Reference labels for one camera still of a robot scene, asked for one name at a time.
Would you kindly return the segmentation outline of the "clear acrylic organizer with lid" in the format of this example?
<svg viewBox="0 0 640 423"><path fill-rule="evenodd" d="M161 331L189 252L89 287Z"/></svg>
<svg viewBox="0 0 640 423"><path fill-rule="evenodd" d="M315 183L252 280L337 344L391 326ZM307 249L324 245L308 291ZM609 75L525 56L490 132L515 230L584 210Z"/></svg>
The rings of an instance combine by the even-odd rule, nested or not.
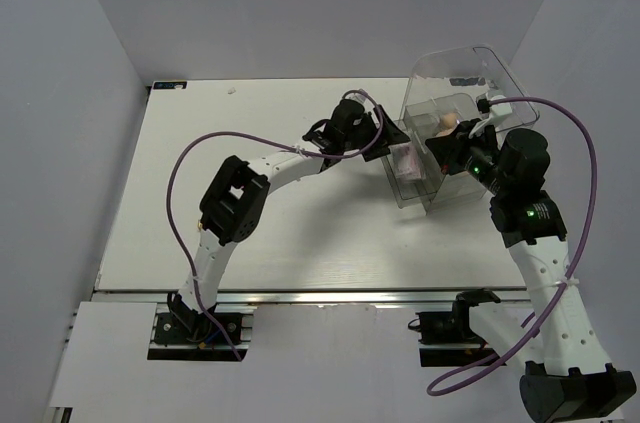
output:
<svg viewBox="0 0 640 423"><path fill-rule="evenodd" d="M425 145L463 121L483 119L479 99L523 97L526 91L493 48L471 45L428 54L415 64L396 125L411 143L394 150L383 165L399 208L426 212L467 205L486 190L471 175L442 173Z"/></svg>

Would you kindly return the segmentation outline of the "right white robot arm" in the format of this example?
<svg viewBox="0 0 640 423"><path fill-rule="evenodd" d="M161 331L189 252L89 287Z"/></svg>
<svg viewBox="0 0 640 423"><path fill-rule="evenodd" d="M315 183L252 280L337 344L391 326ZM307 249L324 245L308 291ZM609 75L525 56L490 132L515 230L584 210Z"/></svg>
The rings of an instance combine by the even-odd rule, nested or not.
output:
<svg viewBox="0 0 640 423"><path fill-rule="evenodd" d="M498 139L491 125L474 134L476 124L463 122L425 145L444 174L466 172L491 193L491 220L523 278L535 321L521 327L495 293L481 289L457 295L450 327L463 341L486 341L499 364L521 370L519 392L533 421L606 417L637 385L600 344L570 273L567 230L543 188L547 140L527 128Z"/></svg>

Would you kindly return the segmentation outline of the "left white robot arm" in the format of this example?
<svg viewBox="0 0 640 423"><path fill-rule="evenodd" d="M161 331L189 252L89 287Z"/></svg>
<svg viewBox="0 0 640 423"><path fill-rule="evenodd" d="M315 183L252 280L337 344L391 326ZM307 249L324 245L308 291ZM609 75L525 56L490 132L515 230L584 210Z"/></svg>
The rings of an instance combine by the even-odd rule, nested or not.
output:
<svg viewBox="0 0 640 423"><path fill-rule="evenodd" d="M170 228L185 253L190 274L184 286L168 296L170 312L178 317L177 330L188 341L199 342L211 330L211 314L217 305L222 276L236 246L256 230L267 197L282 187L320 174L337 163L362 157L365 161L387 156L391 149L410 142L375 103L371 111L348 92L328 119L321 119L293 146L240 132L214 132L190 143L172 169L166 193ZM200 203L199 243L190 253L172 213L172 193L178 170L189 151L217 137L238 137L275 148L269 156L245 161L226 158Z"/></svg>

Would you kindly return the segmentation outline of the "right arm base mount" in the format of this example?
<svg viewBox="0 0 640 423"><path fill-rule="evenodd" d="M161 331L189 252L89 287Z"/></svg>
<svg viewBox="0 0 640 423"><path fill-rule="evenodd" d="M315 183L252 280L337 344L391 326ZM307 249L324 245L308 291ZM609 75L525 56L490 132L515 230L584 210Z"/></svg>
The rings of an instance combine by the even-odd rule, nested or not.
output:
<svg viewBox="0 0 640 423"><path fill-rule="evenodd" d="M492 363L498 355L471 330L469 315L470 309L480 304L500 302L491 290L469 290L457 294L449 310L417 313L407 328L419 335L420 365L444 368Z"/></svg>

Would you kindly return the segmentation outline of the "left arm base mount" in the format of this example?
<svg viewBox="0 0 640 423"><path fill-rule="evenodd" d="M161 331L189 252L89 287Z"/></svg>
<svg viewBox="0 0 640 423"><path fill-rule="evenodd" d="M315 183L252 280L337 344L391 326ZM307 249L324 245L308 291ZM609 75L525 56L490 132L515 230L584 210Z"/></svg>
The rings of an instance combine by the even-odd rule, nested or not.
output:
<svg viewBox="0 0 640 423"><path fill-rule="evenodd" d="M177 292L167 294L166 308L156 311L147 359L150 361L240 362L248 352L253 326L246 312L214 307L214 323L188 307Z"/></svg>

